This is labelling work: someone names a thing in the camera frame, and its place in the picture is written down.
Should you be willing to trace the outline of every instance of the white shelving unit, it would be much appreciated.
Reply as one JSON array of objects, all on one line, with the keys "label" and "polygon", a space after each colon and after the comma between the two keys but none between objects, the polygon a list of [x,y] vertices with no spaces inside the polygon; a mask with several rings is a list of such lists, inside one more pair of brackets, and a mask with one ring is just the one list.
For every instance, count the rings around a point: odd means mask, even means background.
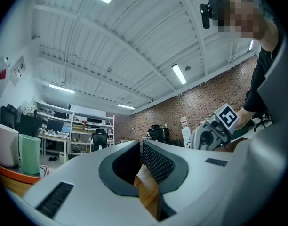
[{"label": "white shelving unit", "polygon": [[[89,138],[92,137],[92,131],[95,131],[96,129],[86,129],[87,132],[85,131],[76,131],[76,130],[73,130],[73,124],[79,124],[81,125],[82,122],[81,121],[74,121],[74,117],[77,116],[77,117],[85,117],[85,118],[91,118],[91,119],[98,119],[98,120],[103,120],[105,121],[105,123],[110,123],[110,125],[106,125],[106,124],[95,124],[95,123],[91,123],[91,122],[88,122],[86,125],[87,126],[97,126],[97,127],[100,127],[102,129],[107,129],[107,128],[111,128],[112,130],[112,133],[109,134],[109,137],[112,137],[110,139],[107,140],[107,142],[110,144],[110,145],[115,145],[115,116],[113,117],[107,117],[107,116],[95,116],[95,115],[91,115],[91,114],[84,114],[84,113],[79,113],[79,112],[75,112],[74,110],[69,110],[69,109],[64,109],[64,108],[61,108],[61,107],[58,107],[58,106],[55,106],[55,105],[50,105],[50,104],[47,104],[47,103],[44,103],[44,102],[41,102],[41,101],[35,101],[34,104],[37,106],[37,107],[40,107],[40,108],[46,108],[46,109],[50,109],[50,110],[53,110],[53,111],[56,111],[56,112],[61,112],[61,113],[65,113],[65,114],[70,114],[72,115],[72,118],[71,119],[63,119],[63,118],[58,118],[58,117],[55,117],[55,116],[50,116],[50,115],[47,115],[45,113],[42,113],[42,112],[38,112],[37,115],[38,116],[42,116],[42,117],[46,117],[46,118],[51,118],[51,119],[54,119],[54,120],[57,120],[57,121],[63,121],[63,122],[66,122],[66,123],[70,123],[71,125],[71,129],[70,129],[70,134],[69,134],[69,150],[68,150],[68,154],[72,154],[72,155],[82,155],[84,153],[72,153],[71,152],[71,144],[73,145],[89,145],[88,142],[71,142],[71,139],[72,139],[72,134],[80,134],[80,135],[88,135]],[[56,151],[56,150],[46,150],[47,152],[59,152],[59,151]]]}]

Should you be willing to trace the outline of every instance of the person's neck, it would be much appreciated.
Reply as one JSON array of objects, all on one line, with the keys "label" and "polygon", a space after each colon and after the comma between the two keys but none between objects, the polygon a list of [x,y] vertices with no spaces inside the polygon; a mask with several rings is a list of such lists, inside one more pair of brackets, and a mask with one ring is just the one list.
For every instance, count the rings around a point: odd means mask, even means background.
[{"label": "person's neck", "polygon": [[257,41],[265,51],[274,51],[279,41],[279,32],[276,24],[266,19],[266,30],[261,39]]}]

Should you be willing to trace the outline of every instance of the green cup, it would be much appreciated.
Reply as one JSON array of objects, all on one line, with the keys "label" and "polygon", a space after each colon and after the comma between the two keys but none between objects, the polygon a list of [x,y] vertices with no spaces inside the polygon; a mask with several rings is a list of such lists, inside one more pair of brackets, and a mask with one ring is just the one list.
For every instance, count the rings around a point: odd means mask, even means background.
[{"label": "green cup", "polygon": [[37,174],[40,172],[40,139],[18,135],[18,146],[23,172]]}]

